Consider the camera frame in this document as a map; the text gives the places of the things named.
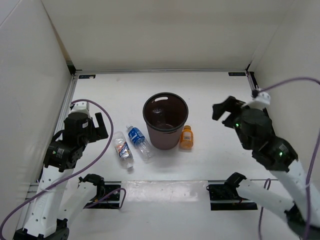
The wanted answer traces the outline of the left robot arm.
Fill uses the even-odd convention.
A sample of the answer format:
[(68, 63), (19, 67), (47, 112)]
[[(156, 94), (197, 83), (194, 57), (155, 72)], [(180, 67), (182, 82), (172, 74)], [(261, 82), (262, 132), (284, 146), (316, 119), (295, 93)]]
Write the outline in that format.
[(71, 112), (64, 120), (64, 129), (57, 133), (46, 151), (42, 177), (30, 216), (22, 228), (16, 230), (15, 240), (66, 240), (70, 225), (86, 204), (105, 195), (104, 178), (97, 174), (80, 177), (74, 196), (62, 204), (67, 186), (62, 179), (71, 176), (86, 146), (107, 139), (108, 132), (100, 112), (95, 114), (95, 127), (87, 110)]

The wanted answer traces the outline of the orange plastic bottle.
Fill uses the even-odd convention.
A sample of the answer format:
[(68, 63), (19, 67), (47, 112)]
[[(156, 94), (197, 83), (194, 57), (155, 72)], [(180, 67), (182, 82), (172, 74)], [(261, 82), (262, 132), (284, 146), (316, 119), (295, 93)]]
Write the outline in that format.
[(194, 145), (194, 134), (189, 125), (185, 125), (180, 135), (179, 147), (183, 150), (190, 151)]

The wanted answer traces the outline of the blue rail label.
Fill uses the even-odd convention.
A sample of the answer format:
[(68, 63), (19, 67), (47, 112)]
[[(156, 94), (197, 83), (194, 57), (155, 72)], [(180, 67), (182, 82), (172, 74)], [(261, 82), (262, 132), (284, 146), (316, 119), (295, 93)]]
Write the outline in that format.
[(95, 79), (95, 74), (81, 74), (78, 76), (78, 79)]
[(229, 76), (234, 76), (234, 77), (243, 77), (246, 76), (245, 72), (228, 72)]

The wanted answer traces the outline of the right black frame rail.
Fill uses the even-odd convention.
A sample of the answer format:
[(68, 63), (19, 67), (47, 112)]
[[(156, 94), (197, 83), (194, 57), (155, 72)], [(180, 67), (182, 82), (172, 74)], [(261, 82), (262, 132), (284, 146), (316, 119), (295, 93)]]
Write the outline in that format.
[(250, 85), (251, 90), (256, 90), (259, 88), (258, 82), (255, 77), (255, 73), (253, 71), (250, 71), (251, 64), (249, 63), (246, 67), (246, 76)]

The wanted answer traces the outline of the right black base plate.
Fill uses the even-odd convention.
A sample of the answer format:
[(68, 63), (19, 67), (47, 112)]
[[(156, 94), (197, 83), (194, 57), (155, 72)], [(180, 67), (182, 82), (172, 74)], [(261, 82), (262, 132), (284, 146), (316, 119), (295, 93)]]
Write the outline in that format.
[(224, 184), (209, 184), (206, 186), (209, 193), (211, 211), (255, 211), (258, 206), (255, 202), (232, 193)]

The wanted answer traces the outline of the left aluminium frame rail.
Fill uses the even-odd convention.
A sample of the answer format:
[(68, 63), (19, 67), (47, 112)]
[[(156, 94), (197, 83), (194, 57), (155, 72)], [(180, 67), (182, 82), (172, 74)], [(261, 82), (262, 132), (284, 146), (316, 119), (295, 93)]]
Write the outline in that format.
[[(75, 77), (76, 72), (77, 72), (76, 67), (74, 66), (74, 64), (71, 60), (67, 60), (66, 65), (67, 65), (67, 68), (71, 74), (71, 80), (69, 81), (69, 84), (68, 84), (63, 102), (62, 102), (62, 106), (59, 109), (60, 113), (59, 113), (59, 116), (57, 119), (57, 123), (56, 123), (55, 129), (54, 129), (53, 135), (55, 135), (58, 131), (60, 131), (64, 128), (63, 121), (69, 113), (69, 105), (72, 101), (72, 98), (73, 98), (73, 95), (75, 92), (75, 88), (76, 88), (76, 84), (77, 84), (77, 80)], [(26, 200), (30, 199), (31, 197), (33, 197), (36, 194), (36, 192), (37, 192), (36, 187), (38, 187), (38, 185), (39, 185), (42, 174), (43, 174), (43, 170), (41, 169), (40, 173), (38, 174), (38, 178), (36, 179), (36, 182), (32, 182), (29, 185), (29, 189), (28, 189), (27, 195), (25, 197)]]

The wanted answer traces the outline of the right blue rail label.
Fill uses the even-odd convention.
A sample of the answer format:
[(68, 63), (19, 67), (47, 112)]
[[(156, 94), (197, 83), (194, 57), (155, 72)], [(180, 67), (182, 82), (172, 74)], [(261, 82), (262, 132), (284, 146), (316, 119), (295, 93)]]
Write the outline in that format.
[(234, 77), (243, 77), (246, 76), (245, 72), (228, 72), (229, 76), (234, 76)]

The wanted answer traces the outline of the brown plastic bin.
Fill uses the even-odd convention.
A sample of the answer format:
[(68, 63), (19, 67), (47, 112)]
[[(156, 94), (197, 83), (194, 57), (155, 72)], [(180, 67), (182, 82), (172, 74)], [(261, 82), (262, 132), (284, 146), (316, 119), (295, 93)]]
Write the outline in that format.
[(180, 140), (189, 108), (179, 95), (160, 92), (145, 102), (142, 115), (152, 145), (159, 150), (170, 150)]

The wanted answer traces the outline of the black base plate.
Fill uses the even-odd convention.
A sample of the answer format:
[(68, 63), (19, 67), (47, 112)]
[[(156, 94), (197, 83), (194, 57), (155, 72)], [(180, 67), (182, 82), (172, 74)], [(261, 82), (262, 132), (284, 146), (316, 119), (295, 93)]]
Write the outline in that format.
[(255, 202), (232, 193), (224, 184), (209, 184), (206, 186), (209, 193), (211, 211), (255, 211), (258, 206)]
[(88, 202), (84, 209), (117, 209), (121, 208), (121, 184), (118, 182), (105, 183), (98, 197)]

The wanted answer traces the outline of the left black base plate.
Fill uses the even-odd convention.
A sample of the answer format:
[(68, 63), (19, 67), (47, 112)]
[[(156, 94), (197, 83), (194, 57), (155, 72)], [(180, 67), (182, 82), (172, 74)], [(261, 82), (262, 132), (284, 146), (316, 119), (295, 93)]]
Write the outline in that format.
[(88, 202), (84, 209), (117, 209), (121, 208), (121, 184), (118, 182), (105, 183), (98, 197)]

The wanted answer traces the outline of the clear bottle orange blue label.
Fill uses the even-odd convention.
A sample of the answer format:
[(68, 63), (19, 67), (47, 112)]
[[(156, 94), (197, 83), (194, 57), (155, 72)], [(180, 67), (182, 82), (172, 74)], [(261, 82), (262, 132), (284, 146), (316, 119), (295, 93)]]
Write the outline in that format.
[(127, 140), (121, 131), (114, 133), (113, 143), (121, 166), (129, 172), (132, 171), (134, 168), (134, 157)]

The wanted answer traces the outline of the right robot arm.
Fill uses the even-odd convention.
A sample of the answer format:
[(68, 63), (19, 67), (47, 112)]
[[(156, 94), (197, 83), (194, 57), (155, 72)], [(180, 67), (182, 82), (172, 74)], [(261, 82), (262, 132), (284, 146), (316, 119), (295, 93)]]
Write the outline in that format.
[(304, 240), (320, 238), (320, 193), (309, 181), (298, 154), (288, 141), (276, 136), (273, 122), (263, 111), (265, 103), (245, 103), (229, 96), (212, 106), (217, 121), (228, 112), (222, 124), (234, 129), (241, 146), (283, 185), (291, 196), (284, 198), (234, 172), (225, 182), (224, 193), (230, 200), (251, 200), (277, 215)]

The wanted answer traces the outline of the left blue rail label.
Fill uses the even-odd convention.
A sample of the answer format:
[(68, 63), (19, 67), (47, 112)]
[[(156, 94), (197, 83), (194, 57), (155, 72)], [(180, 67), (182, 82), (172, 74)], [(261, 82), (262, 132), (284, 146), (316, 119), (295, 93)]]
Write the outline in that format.
[(95, 79), (95, 74), (81, 74), (78, 76), (78, 79)]

